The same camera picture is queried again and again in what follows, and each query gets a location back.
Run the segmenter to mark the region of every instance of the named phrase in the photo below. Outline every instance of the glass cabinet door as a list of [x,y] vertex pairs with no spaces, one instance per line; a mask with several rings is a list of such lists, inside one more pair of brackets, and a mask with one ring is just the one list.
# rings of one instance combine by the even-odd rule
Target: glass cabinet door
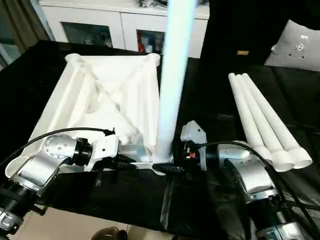
[[74,22],[62,22],[62,26],[69,43],[113,47],[108,26]]
[[42,6],[58,42],[125,49],[119,12]]
[[163,54],[165,43],[164,32],[138,29],[136,35],[139,52]]
[[[125,49],[163,53],[168,21],[166,16],[121,13],[121,20]],[[207,23],[208,21],[203,19],[194,20],[188,54],[191,58],[200,58]]]

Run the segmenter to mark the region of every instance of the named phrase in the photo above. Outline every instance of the black table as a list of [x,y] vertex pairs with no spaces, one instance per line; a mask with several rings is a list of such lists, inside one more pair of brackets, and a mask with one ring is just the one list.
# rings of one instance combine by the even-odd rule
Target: black table
[[[0,72],[3,104],[2,154],[25,143],[66,66],[64,57],[80,55],[139,55],[120,49],[41,41]],[[208,141],[245,140],[228,73],[248,73],[313,159],[304,169],[282,173],[302,200],[320,206],[320,75],[280,67],[207,66],[189,58],[176,136],[195,120]],[[150,170],[59,174],[39,203],[56,209],[126,224],[207,238],[228,234],[244,239],[248,216],[234,186],[219,169],[194,175],[158,176]]]

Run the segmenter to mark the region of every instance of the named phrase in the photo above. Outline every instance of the floor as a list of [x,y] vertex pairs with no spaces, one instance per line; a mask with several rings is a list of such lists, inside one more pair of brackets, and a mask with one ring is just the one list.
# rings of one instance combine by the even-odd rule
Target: floor
[[49,208],[44,216],[29,212],[10,240],[90,240],[100,229],[126,230],[128,240],[171,240],[173,235],[143,227]]

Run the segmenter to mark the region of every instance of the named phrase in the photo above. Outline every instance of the white plastic pipe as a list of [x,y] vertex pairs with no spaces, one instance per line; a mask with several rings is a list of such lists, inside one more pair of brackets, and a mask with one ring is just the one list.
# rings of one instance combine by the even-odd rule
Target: white plastic pipe
[[281,145],[290,154],[294,163],[294,168],[301,169],[312,164],[312,159],[307,151],[297,143],[296,139],[292,136],[286,125],[259,91],[249,75],[244,73],[242,76]]
[[230,73],[228,78],[248,144],[251,145],[251,147],[256,150],[264,159],[272,161],[271,154],[262,141],[254,118],[250,113],[246,99],[241,91],[241,82],[239,82],[239,79],[234,73]]
[[152,155],[153,163],[168,163],[173,159],[172,141],[185,80],[197,2],[198,0],[168,1],[168,23],[164,39],[160,105],[155,151]]
[[236,77],[238,78],[238,81],[241,81],[239,86],[241,87],[242,93],[249,107],[255,125],[258,128],[263,143],[271,153],[272,164],[275,170],[278,172],[285,172],[293,169],[295,165],[293,164],[289,153],[283,149],[276,134],[257,104],[254,96],[251,94],[246,81],[241,75],[237,75]]

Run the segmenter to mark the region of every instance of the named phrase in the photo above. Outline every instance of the white pillow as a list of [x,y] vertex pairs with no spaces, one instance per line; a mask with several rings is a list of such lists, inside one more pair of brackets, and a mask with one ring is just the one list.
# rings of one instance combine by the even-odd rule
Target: white pillow
[[320,30],[289,20],[265,65],[320,72]]

